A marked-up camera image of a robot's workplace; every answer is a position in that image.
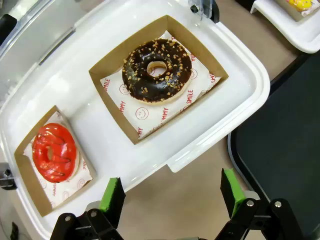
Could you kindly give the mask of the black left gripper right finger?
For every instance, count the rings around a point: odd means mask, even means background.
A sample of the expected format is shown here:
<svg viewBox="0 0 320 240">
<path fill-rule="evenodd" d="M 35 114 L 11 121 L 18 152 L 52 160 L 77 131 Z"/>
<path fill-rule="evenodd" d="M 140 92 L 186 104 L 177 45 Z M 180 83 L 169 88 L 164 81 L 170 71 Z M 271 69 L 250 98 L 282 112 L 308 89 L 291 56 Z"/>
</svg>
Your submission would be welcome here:
<svg viewBox="0 0 320 240">
<path fill-rule="evenodd" d="M 244 240 L 250 230 L 261 231 L 266 240 L 304 238 L 287 200 L 264 201 L 254 191 L 243 191 L 232 169 L 221 170 L 220 190 L 229 221 L 217 235 L 217 240 Z"/>
</svg>

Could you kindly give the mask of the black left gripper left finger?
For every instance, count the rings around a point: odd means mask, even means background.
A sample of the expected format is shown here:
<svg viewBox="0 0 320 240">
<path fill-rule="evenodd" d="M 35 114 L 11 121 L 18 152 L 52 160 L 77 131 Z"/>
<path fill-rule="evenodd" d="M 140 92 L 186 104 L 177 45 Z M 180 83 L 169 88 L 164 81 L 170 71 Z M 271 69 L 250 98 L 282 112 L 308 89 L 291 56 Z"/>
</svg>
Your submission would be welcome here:
<svg viewBox="0 0 320 240">
<path fill-rule="evenodd" d="M 125 191 L 119 177 L 110 178 L 97 208 L 80 216 L 61 214 L 51 234 L 52 240 L 122 240 L 118 232 Z"/>
</svg>

